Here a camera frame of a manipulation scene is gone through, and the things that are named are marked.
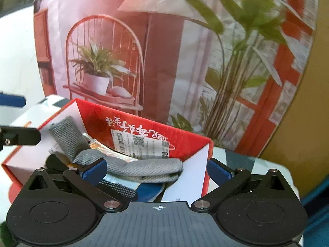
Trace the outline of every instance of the black circular cover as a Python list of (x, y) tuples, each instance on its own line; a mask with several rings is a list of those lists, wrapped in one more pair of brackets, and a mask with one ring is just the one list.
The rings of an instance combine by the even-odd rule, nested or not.
[(259, 199), (252, 193), (235, 195), (219, 206), (217, 220), (230, 236), (261, 246), (282, 246), (301, 236), (307, 215), (297, 198)]
[(29, 191), (16, 199), (7, 214), (13, 237), (29, 245), (63, 245), (81, 238), (96, 222), (95, 206), (79, 195), (44, 189)]

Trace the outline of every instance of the crosshair symbol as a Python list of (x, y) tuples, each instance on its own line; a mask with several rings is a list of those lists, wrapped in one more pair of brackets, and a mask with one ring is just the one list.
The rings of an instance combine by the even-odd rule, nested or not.
[(155, 208), (155, 209), (157, 209), (158, 211), (160, 211), (160, 210), (162, 210), (163, 208), (165, 208), (165, 207), (163, 207), (162, 205), (157, 205), (157, 206), (155, 206), (155, 207), (153, 207), (153, 208)]

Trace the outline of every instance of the open cardboard box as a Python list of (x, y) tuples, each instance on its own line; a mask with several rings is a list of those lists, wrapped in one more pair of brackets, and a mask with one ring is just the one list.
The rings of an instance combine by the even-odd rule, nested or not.
[(114, 148), (111, 130), (168, 141), (169, 158), (183, 161), (184, 170), (165, 190), (163, 202), (187, 201), (191, 205), (208, 193), (206, 166), (213, 154), (213, 142), (209, 138), (81, 99), (70, 101), (39, 127), (42, 139), (38, 145), (16, 147), (7, 157), (2, 166), (14, 183), (24, 185), (35, 169), (45, 166), (49, 150), (57, 145), (48, 129), (67, 116), (73, 117), (82, 133), (88, 133), (110, 148)]

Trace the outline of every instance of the metal screw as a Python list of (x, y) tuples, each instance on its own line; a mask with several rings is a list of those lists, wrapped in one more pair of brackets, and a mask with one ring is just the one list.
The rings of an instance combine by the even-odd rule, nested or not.
[(206, 200), (198, 200), (194, 203), (194, 206), (199, 209), (207, 209), (210, 207), (210, 203)]
[(115, 209), (120, 206), (120, 203), (116, 200), (108, 200), (104, 203), (104, 207), (108, 209)]

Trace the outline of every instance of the gray gripper base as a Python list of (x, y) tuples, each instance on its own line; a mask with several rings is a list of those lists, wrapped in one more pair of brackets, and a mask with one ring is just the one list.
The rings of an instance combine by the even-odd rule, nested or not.
[(96, 229), (68, 247), (243, 247), (224, 234), (210, 214), (185, 202), (130, 203), (107, 213)]

